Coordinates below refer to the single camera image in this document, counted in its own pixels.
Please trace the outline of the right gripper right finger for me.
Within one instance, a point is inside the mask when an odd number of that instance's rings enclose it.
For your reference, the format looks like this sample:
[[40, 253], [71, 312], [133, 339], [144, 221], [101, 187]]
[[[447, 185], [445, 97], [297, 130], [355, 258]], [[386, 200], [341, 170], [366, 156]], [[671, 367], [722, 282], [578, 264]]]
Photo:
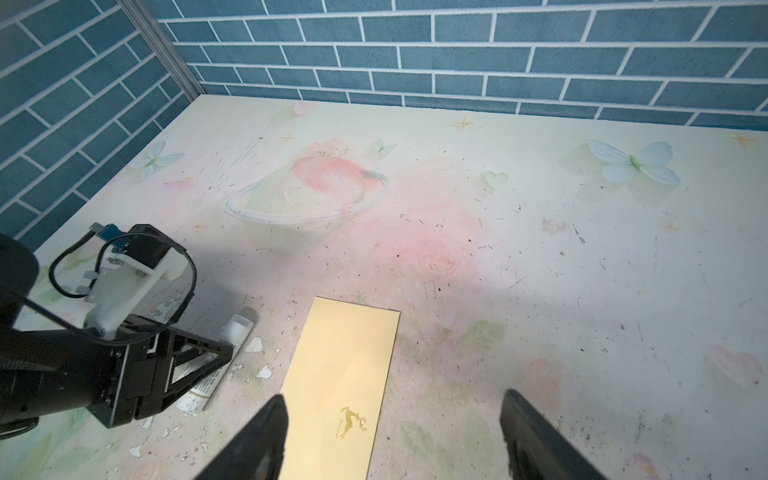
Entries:
[[606, 480], [517, 390], [505, 391], [500, 426], [511, 479]]

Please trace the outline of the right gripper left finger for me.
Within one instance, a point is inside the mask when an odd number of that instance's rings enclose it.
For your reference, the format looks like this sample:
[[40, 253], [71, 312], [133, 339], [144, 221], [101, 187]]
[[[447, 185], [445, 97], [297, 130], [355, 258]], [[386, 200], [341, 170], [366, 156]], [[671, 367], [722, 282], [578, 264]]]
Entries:
[[284, 460], [289, 416], [274, 395], [196, 476], [203, 480], [277, 480]]

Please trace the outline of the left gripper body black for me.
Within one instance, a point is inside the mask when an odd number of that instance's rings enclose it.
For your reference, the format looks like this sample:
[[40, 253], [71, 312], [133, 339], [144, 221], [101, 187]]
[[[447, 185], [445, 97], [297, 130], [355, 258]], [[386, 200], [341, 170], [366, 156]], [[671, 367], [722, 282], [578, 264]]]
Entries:
[[113, 341], [87, 331], [1, 328], [1, 427], [84, 408], [113, 428], [163, 411], [172, 335], [131, 315]]

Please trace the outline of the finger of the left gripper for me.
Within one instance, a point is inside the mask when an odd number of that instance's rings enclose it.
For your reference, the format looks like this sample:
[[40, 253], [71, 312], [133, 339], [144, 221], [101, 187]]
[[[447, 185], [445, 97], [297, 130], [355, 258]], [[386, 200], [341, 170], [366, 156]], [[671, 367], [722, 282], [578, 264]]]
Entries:
[[162, 409], [176, 406], [187, 414], [201, 413], [233, 356], [231, 342], [175, 331]]

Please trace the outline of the white glue stick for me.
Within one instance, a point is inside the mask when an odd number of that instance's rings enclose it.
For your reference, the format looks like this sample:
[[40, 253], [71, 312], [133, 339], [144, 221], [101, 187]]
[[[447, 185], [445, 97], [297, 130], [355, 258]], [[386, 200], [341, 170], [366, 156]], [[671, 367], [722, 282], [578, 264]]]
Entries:
[[214, 364], [217, 365], [217, 369], [196, 381], [193, 387], [175, 402], [176, 408], [189, 415], [196, 415], [204, 410], [253, 327], [254, 322], [242, 315], [235, 314], [230, 318], [229, 322], [220, 330], [217, 339], [217, 342], [225, 347], [225, 351], [231, 353], [229, 359], [225, 363], [221, 363], [221, 358], [217, 354], [206, 353], [188, 363], [182, 369], [182, 379], [189, 377], [201, 368], [207, 368]]

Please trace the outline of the yellow envelope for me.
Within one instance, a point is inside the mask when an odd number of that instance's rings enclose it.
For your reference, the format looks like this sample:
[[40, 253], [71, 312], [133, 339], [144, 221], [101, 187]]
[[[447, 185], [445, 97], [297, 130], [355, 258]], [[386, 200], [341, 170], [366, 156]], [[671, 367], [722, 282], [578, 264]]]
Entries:
[[281, 388], [283, 479], [364, 479], [400, 314], [317, 297]]

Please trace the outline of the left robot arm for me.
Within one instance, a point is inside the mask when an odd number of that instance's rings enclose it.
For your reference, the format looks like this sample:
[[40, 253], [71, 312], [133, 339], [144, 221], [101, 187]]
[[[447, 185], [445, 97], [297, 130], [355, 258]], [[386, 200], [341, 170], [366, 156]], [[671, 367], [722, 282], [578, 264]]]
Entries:
[[[55, 278], [64, 256], [103, 240], [88, 285]], [[1, 437], [40, 417], [85, 408], [113, 428], [163, 412], [233, 358], [232, 345], [176, 328], [194, 292], [165, 320], [135, 314], [160, 282], [196, 268], [187, 250], [149, 224], [92, 225], [42, 271], [34, 253], [1, 238]]]

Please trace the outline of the left corner aluminium post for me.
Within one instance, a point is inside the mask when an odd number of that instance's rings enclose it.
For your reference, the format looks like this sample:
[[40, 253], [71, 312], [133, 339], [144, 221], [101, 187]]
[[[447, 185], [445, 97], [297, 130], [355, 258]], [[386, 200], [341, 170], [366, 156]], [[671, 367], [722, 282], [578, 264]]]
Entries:
[[205, 91], [169, 40], [144, 1], [117, 0], [117, 4], [148, 44], [182, 93], [194, 102]]

